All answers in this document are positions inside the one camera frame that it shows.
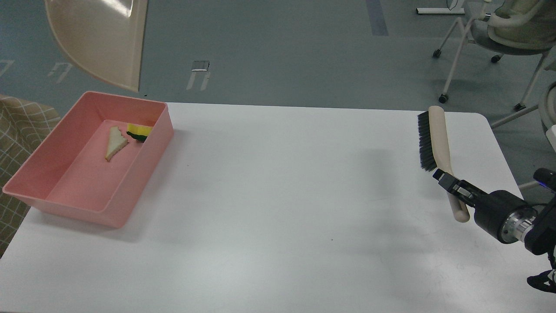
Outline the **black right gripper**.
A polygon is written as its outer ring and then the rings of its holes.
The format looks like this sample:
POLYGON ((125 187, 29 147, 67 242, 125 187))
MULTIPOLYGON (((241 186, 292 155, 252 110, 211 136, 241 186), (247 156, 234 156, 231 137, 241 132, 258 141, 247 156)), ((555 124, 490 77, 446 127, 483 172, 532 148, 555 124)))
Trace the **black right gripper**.
POLYGON ((452 210, 474 208, 475 224, 500 243, 522 240, 525 230, 539 214, 526 201, 505 190, 486 193, 441 169, 433 173, 433 178, 447 191, 452 210))

